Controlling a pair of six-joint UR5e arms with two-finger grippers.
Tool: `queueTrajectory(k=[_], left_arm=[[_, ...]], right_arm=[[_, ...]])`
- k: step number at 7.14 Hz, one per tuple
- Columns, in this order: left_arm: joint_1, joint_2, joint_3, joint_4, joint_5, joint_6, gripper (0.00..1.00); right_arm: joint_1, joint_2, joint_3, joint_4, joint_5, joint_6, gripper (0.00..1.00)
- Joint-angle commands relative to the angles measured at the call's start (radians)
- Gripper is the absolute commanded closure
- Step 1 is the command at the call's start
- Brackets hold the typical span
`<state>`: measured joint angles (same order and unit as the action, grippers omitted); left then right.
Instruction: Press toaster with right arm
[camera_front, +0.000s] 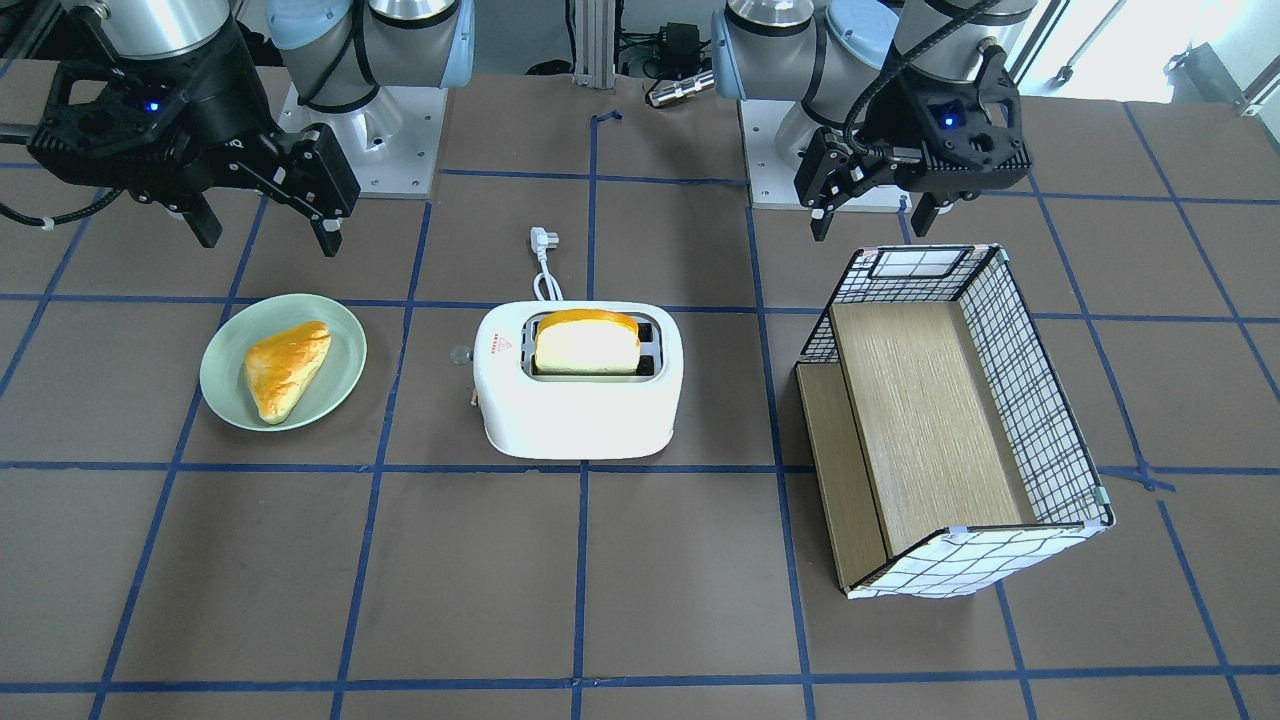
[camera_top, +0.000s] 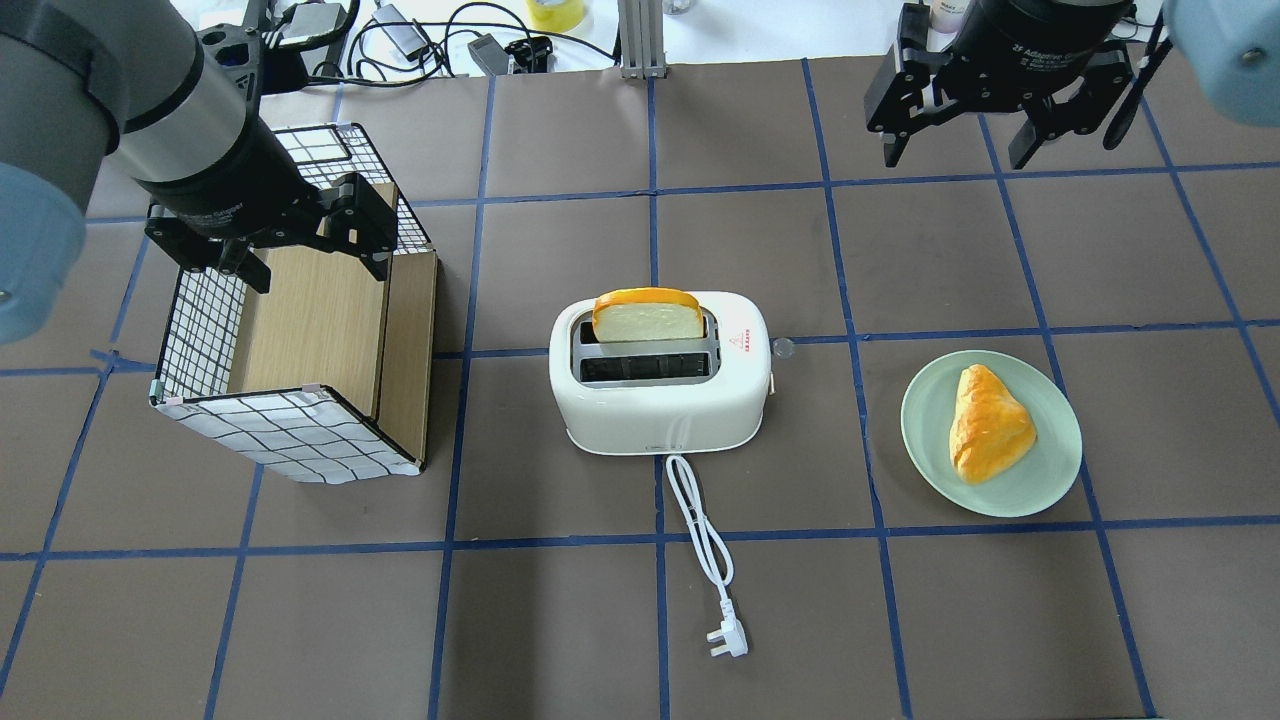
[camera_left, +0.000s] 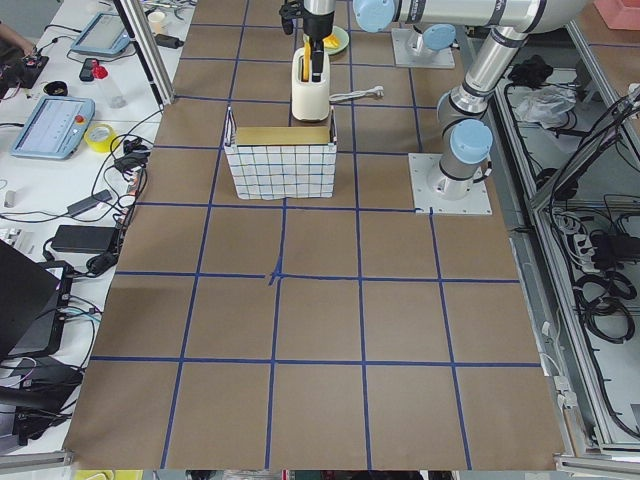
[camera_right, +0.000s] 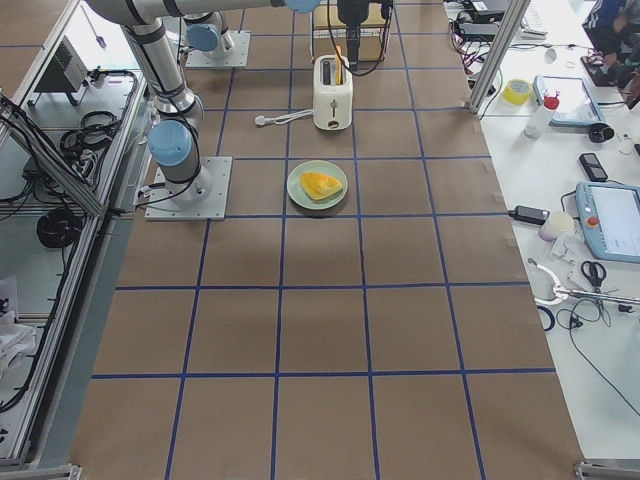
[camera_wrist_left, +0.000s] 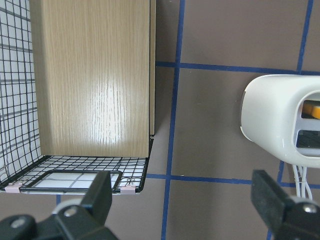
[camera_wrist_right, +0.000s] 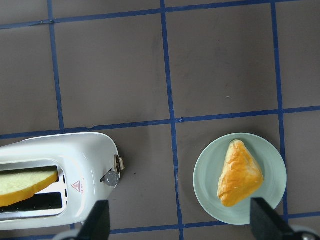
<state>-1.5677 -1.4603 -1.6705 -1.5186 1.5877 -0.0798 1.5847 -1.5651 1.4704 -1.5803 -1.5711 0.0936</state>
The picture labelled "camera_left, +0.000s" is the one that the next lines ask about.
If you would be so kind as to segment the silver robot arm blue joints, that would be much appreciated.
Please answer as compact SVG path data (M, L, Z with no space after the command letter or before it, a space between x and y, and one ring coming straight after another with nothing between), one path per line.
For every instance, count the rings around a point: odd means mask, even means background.
M531 34L556 30L575 18L586 1L355 1L356 20L367 32L390 23L444 23L491 29L462 83L437 108L444 152L441 171L453 180L474 176L493 136L481 121L501 75Z

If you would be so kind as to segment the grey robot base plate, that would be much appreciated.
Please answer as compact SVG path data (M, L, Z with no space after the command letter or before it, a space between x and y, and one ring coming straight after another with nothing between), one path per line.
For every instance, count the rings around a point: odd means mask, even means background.
M492 208L483 175L476 167L471 179L453 180L440 169L441 154L408 155L414 210L418 214L488 216Z

